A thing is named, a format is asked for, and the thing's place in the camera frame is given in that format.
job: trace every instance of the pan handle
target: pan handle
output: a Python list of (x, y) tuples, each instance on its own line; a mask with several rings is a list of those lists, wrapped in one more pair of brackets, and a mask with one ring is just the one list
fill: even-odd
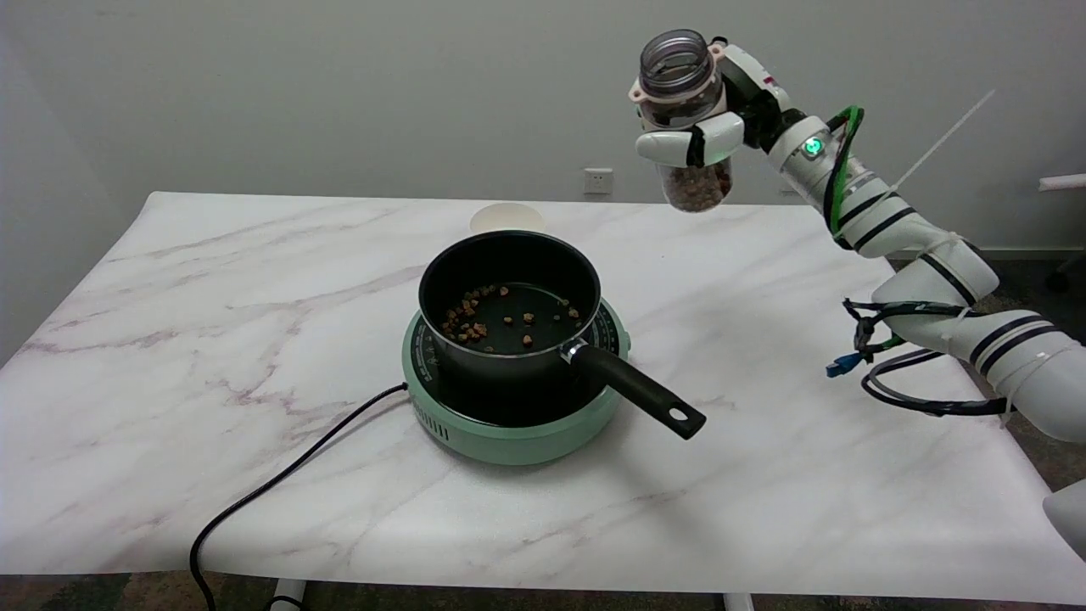
[[(563, 351), (561, 356), (573, 369), (618, 391), (683, 440), (690, 440), (705, 427), (705, 415), (611, 353), (582, 342)], [(681, 418), (672, 416), (672, 410)]]

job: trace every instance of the pan rim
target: pan rim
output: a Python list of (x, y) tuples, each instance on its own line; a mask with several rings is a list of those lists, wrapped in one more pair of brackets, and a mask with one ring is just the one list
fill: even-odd
[[(584, 266), (584, 268), (588, 269), (589, 276), (592, 278), (592, 285), (593, 285), (593, 290), (595, 292), (596, 297), (595, 297), (595, 302), (592, 304), (592, 313), (588, 317), (584, 318), (584, 322), (581, 326), (580, 331), (578, 331), (573, 335), (569, 336), (568, 339), (563, 340), (561, 342), (555, 344), (554, 346), (548, 346), (546, 348), (541, 348), (541, 349), (534, 351), (532, 353), (522, 353), (522, 354), (517, 354), (517, 355), (500, 355), (500, 354), (495, 354), (495, 353), (484, 353), (482, 351), (473, 351), (473, 349), (471, 349), (471, 348), (469, 348), (467, 346), (462, 346), (459, 344), (456, 344), (455, 342), (450, 342), (449, 339), (446, 339), (444, 336), (444, 334), (442, 334), (441, 331), (439, 331), (440, 328), (432, 320), (430, 320), (430, 316), (426, 311), (425, 298), (422, 297), (424, 296), (424, 291), (426, 290), (426, 285), (428, 283), (430, 283), (430, 278), (433, 276), (434, 267), (437, 266), (438, 262), (440, 262), (442, 258), (444, 258), (445, 256), (447, 256), (451, 252), (453, 252), (455, 250), (459, 250), (462, 247), (467, 247), (467, 246), (471, 245), (473, 242), (482, 241), (484, 239), (493, 238), (493, 237), (500, 236), (500, 234), (502, 234), (502, 236), (523, 236), (523, 237), (543, 238), (543, 239), (550, 240), (550, 241), (558, 244), (559, 246), (569, 250), (570, 253), (572, 253), (582, 263), (582, 265)], [(555, 236), (552, 236), (550, 233), (543, 233), (543, 232), (540, 232), (540, 231), (531, 231), (531, 230), (528, 230), (528, 229), (495, 229), (493, 231), (485, 231), (485, 232), (482, 232), (482, 233), (476, 233), (473, 236), (469, 236), (469, 237), (466, 237), (466, 238), (464, 238), (462, 240), (453, 242), (452, 244), (450, 244), (445, 249), (443, 249), (441, 252), (439, 252), (433, 258), (431, 258), (430, 263), (426, 266), (426, 269), (422, 271), (421, 278), (419, 278), (417, 300), (418, 300), (418, 305), (419, 305), (419, 313), (422, 316), (422, 322), (426, 324), (426, 327), (430, 328), (430, 331), (432, 331), (434, 333), (434, 336), (440, 342), (444, 343), (445, 346), (453, 347), (453, 348), (455, 348), (457, 351), (463, 351), (464, 353), (466, 353), (468, 355), (472, 355), (472, 356), (476, 356), (476, 357), (482, 357), (482, 358), (487, 358), (487, 359), (527, 359), (529, 357), (539, 357), (539, 356), (542, 356), (542, 355), (546, 355), (548, 353), (560, 352), (564, 346), (567, 346), (570, 343), (573, 343), (573, 342), (580, 340), (581, 336), (584, 335), (584, 333), (588, 332), (589, 329), (592, 328), (592, 323), (593, 323), (593, 321), (595, 321), (596, 315), (599, 313), (601, 304), (603, 303), (603, 289), (602, 289), (602, 285), (601, 285), (601, 282), (599, 282), (599, 273), (598, 273), (598, 271), (596, 271), (595, 265), (593, 265), (592, 260), (590, 260), (589, 257), (583, 252), (581, 252), (580, 250), (578, 250), (573, 244), (571, 244), (571, 243), (569, 243), (569, 242), (567, 242), (567, 241), (565, 241), (563, 239), (556, 238)]]

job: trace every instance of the wall outlet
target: wall outlet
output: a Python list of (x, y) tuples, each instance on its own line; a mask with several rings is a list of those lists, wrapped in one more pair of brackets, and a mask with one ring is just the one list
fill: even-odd
[(584, 192), (609, 193), (615, 189), (615, 170), (610, 167), (585, 167)]

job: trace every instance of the blue connector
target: blue connector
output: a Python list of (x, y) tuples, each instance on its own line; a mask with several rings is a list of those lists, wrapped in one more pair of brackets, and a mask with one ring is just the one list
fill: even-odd
[(863, 357), (859, 353), (853, 353), (851, 355), (845, 355), (839, 359), (834, 359), (833, 364), (825, 367), (826, 378), (837, 378), (838, 375), (845, 375), (846, 373), (856, 369), (856, 366), (860, 365)]

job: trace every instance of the power cord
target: power cord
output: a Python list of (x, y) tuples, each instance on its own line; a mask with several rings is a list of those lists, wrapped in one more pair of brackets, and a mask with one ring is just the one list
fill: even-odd
[[(287, 467), (287, 469), (283, 469), (277, 475), (275, 475), (274, 478), (262, 484), (258, 488), (242, 497), (242, 499), (239, 500), (238, 502), (223, 510), (222, 513), (213, 518), (212, 521), (209, 522), (207, 525), (204, 526), (202, 531), (200, 531), (200, 534), (197, 535), (195, 540), (192, 542), (192, 548), (189, 550), (189, 572), (192, 573), (192, 578), (195, 580), (197, 585), (200, 586), (200, 591), (203, 593), (204, 601), (207, 603), (207, 611), (216, 611), (217, 607), (215, 606), (215, 595), (212, 594), (211, 588), (207, 586), (207, 582), (203, 578), (203, 574), (200, 572), (200, 548), (203, 547), (204, 542), (207, 539), (207, 536), (211, 535), (212, 531), (217, 529), (219, 524), (225, 522), (227, 518), (233, 515), (233, 513), (237, 512), (239, 509), (245, 507), (253, 500), (260, 498), (261, 495), (270, 491), (280, 482), (289, 478), (292, 473), (298, 471), (300, 467), (305, 464), (305, 461), (310, 460), (310, 458), (313, 457), (313, 455), (316, 454), (316, 451), (319, 450), (325, 444), (327, 444), (332, 437), (334, 437), (337, 433), (342, 431), (344, 427), (351, 423), (351, 421), (358, 418), (358, 415), (368, 410), (375, 404), (388, 397), (389, 395), (406, 390), (407, 390), (406, 383), (397, 384), (392, 389), (379, 393), (376, 397), (356, 408), (353, 412), (348, 415), (346, 418), (344, 418), (336, 427), (333, 427), (331, 431), (325, 433), (325, 435), (320, 440), (318, 440), (316, 444), (314, 444), (308, 450), (305, 450), (305, 453), (302, 454), (302, 456), (298, 457), (298, 460), (290, 463), (290, 466)], [(272, 609), (272, 606), (274, 603), (280, 601), (290, 602), (291, 604), (298, 607), (301, 611), (308, 611), (308, 608), (302, 601), (293, 599), (289, 596), (276, 596), (270, 601), (268, 601), (267, 606), (264, 608), (265, 611)]]

